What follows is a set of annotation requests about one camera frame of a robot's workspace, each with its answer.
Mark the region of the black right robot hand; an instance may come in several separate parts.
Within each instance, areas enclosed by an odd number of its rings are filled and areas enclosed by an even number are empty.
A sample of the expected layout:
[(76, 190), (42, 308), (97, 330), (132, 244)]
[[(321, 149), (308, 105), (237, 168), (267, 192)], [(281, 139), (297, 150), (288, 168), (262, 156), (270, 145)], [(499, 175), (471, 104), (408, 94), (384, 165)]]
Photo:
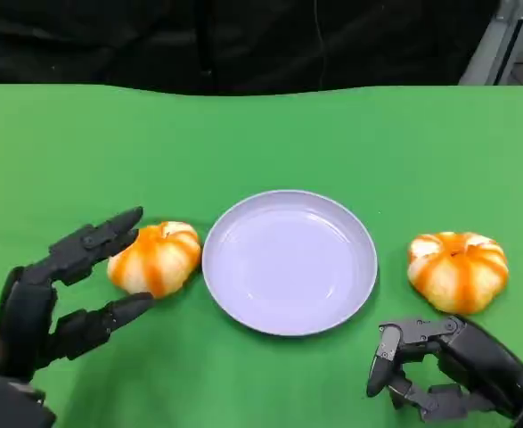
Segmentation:
[[(383, 322), (366, 385), (373, 398), (388, 390), (394, 408), (415, 407), (424, 422), (464, 419), (496, 412), (523, 427), (523, 362), (483, 327), (466, 317), (419, 317)], [(422, 389), (404, 366), (437, 359), (449, 384)]]

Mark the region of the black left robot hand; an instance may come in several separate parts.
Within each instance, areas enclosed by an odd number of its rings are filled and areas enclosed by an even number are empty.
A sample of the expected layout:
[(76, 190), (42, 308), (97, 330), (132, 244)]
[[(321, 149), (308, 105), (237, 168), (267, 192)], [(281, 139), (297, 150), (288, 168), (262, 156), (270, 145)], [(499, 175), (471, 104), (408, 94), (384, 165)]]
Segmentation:
[(55, 283), (76, 284), (126, 249), (138, 236), (142, 216), (143, 208), (135, 207), (98, 226), (82, 226), (51, 245), (43, 259), (10, 272), (0, 295), (0, 376), (27, 383), (55, 360), (73, 360), (103, 345), (153, 306), (150, 293), (137, 292), (53, 319)]

